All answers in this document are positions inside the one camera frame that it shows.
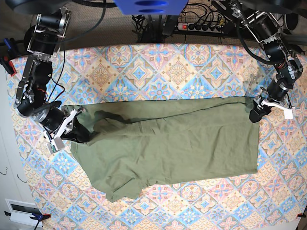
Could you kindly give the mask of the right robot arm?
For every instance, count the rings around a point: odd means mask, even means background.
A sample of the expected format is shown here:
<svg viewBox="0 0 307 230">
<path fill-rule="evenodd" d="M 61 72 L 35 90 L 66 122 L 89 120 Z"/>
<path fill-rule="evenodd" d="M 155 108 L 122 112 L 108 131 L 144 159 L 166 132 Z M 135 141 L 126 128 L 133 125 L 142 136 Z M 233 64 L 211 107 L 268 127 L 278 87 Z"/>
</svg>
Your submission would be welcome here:
<svg viewBox="0 0 307 230">
<path fill-rule="evenodd" d="M 30 53 L 19 81 L 14 107 L 22 117 L 30 117 L 46 131 L 47 138 L 86 143 L 90 131 L 79 123 L 76 111 L 59 109 L 61 101 L 47 102 L 47 84 L 52 79 L 51 58 L 60 49 L 70 22 L 71 11 L 64 0 L 7 0 L 20 14 L 36 15 L 36 24 L 25 35 L 25 49 Z"/>
</svg>

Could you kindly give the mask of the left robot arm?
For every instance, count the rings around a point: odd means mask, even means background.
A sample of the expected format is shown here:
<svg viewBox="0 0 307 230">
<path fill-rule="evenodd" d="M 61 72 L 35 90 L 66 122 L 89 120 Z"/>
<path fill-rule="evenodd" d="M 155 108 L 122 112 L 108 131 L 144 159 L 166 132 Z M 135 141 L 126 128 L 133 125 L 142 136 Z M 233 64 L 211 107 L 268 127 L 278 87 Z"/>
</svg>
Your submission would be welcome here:
<svg viewBox="0 0 307 230">
<path fill-rule="evenodd" d="M 288 92 L 303 73 L 303 65 L 285 40 L 283 30 L 274 14 L 292 13 L 300 4 L 299 0 L 232 0 L 230 7 L 237 16 L 236 32 L 243 48 L 257 61 L 273 65 L 277 71 L 269 86 L 261 90 L 265 96 L 253 99 L 250 111 L 251 122 L 259 122 L 273 107 L 283 110 L 286 119 L 294 117 Z M 267 59 L 255 55 L 245 43 L 240 32 L 246 28 L 261 46 Z"/>
</svg>

